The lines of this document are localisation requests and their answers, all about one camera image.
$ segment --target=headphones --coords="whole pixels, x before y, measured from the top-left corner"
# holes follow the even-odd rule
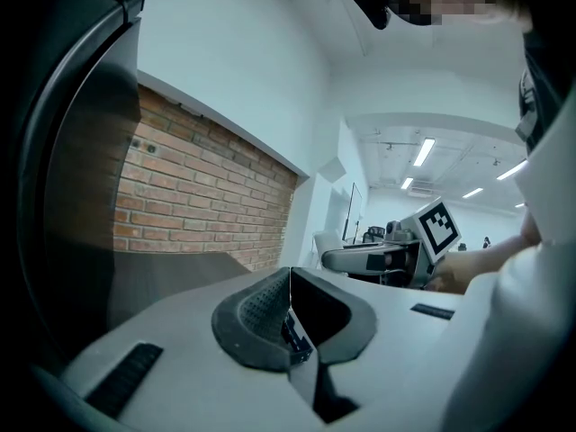
[[[414,25],[432,25],[435,17],[421,14],[417,4],[410,0],[354,0],[376,29],[384,30],[391,19],[390,11]]]

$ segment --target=ceiling light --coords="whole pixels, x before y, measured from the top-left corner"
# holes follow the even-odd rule
[[[514,166],[510,171],[507,171],[507,172],[504,173],[503,175],[498,176],[498,180],[501,181],[502,179],[506,179],[507,177],[514,175],[514,173],[517,173],[517,172],[520,171],[523,167],[525,167],[527,163],[528,163],[528,160],[522,161],[522,163],[520,163],[519,165]]]
[[[432,150],[432,148],[434,147],[435,143],[436,143],[435,139],[426,138],[424,140],[424,144],[422,144],[422,148],[420,149],[420,153],[418,154],[418,157],[416,158],[416,161],[414,162],[414,167],[421,167],[422,166],[422,164],[424,163],[424,160],[426,160],[426,157],[430,153],[430,150]]]
[[[412,181],[414,181],[413,177],[407,177],[406,181],[404,181],[404,184],[402,185],[402,187],[400,189],[405,191],[406,189],[408,189],[410,187],[410,185],[412,184]]]
[[[476,194],[482,192],[483,190],[484,190],[484,189],[482,189],[482,188],[479,187],[478,189],[475,189],[475,190],[471,191],[470,193],[467,193],[467,194],[466,194],[464,197],[462,197],[462,198],[470,198],[470,197],[472,197],[473,195],[476,195]]]

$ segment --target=gray device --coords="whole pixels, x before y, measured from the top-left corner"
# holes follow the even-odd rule
[[[321,261],[334,272],[377,276],[380,284],[420,288],[460,238],[454,217],[438,198],[402,221],[388,222],[383,243],[327,251]]]

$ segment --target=brick wall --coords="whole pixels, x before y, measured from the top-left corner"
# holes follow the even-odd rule
[[[214,121],[147,88],[124,162],[114,247],[226,251],[250,270],[276,266],[296,174]]]

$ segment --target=person's arm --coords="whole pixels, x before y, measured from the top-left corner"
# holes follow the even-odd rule
[[[491,248],[448,253],[444,261],[438,265],[436,279],[426,289],[441,293],[464,294],[475,276],[499,271],[516,253],[538,245],[540,241],[538,228],[528,213],[519,235]]]

